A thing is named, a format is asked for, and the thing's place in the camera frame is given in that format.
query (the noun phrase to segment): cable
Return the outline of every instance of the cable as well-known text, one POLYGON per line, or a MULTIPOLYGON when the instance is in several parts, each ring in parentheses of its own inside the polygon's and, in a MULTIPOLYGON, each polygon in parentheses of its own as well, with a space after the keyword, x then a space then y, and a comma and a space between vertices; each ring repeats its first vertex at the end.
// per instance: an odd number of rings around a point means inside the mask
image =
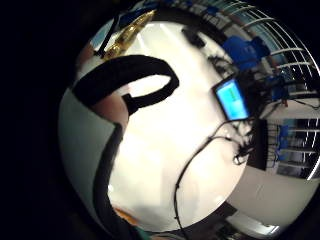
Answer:
POLYGON ((192 162, 192 160, 201 152, 203 151, 209 143, 211 143, 212 141, 214 141, 215 139, 225 139, 227 141, 233 141, 235 143, 238 144, 238 146, 241 146, 241 144, 234 140, 234 139, 231 139, 231 138, 228 138, 228 137, 224 137, 224 136, 215 136, 217 134, 217 132, 220 130, 220 128, 227 124, 227 123, 232 123, 232 122, 242 122, 242 121, 248 121, 250 120, 251 118, 246 118, 246 119, 236 119, 236 120, 228 120, 228 121, 225 121, 223 123, 221 123, 217 128, 216 130, 209 136, 207 137, 206 141, 195 151, 195 153, 190 157, 190 159, 187 161, 186 165, 184 166, 184 168, 182 169, 180 175, 179 175, 179 178, 175 184, 175 189, 174 189, 174 199, 173 199, 173 204, 174 204, 174 211, 175 211, 175 219, 177 220, 178 224, 179 224, 179 227, 180 227, 180 230, 181 230, 181 233, 182 235, 185 237, 186 240, 190 240, 190 238, 188 237, 187 233, 184 231, 184 228, 182 227, 181 225, 181 222, 180 222, 180 217, 179 217, 179 211, 178 211, 178 201, 177 201, 177 192, 178 192, 178 189, 180 187, 180 182, 187 170, 187 168, 189 167, 190 163, 192 162))
POLYGON ((313 110, 318 110, 318 109, 320 108, 320 99, 318 99, 318 101, 319 101, 319 105, 318 105, 318 106, 313 106, 313 105, 311 105, 311 104, 309 104, 309 103, 301 102, 301 101, 295 100, 295 99, 289 99, 289 100, 294 101, 294 102, 297 102, 297 103, 300 103, 300 104, 302 104, 302 105, 306 105, 306 106, 308 106, 308 107, 311 107, 311 108, 313 108, 313 110))

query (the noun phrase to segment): blue screen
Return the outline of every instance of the blue screen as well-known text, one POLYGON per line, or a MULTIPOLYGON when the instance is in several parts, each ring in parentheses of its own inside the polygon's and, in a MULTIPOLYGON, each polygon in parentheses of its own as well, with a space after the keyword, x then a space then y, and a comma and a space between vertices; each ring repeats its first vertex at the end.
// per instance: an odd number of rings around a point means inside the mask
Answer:
POLYGON ((236 80, 231 79, 219 86, 217 96, 229 120, 243 119, 249 116, 236 80))

